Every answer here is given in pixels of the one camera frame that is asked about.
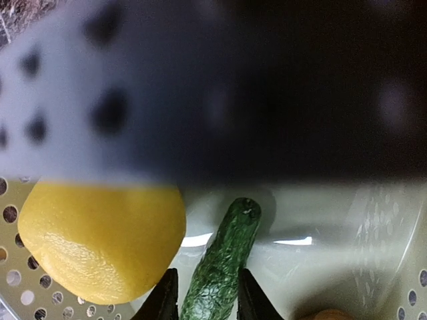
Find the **white colander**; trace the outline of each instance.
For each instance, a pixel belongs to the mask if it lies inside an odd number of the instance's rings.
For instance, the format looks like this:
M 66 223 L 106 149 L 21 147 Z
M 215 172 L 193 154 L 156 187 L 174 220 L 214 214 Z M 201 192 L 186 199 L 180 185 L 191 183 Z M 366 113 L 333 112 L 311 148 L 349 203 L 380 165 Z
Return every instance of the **white colander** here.
M 0 181 L 0 193 L 5 186 Z M 22 320 L 130 319 L 145 297 L 109 307 L 82 301 L 22 247 L 16 220 L 32 186 L 26 179 L 8 181 L 0 196 L 6 308 Z M 179 273 L 178 303 L 227 206 L 245 196 L 263 209 L 248 268 L 284 319 L 333 307 L 355 319 L 427 320 L 426 195 L 419 183 L 184 190 L 187 234 L 171 264 Z

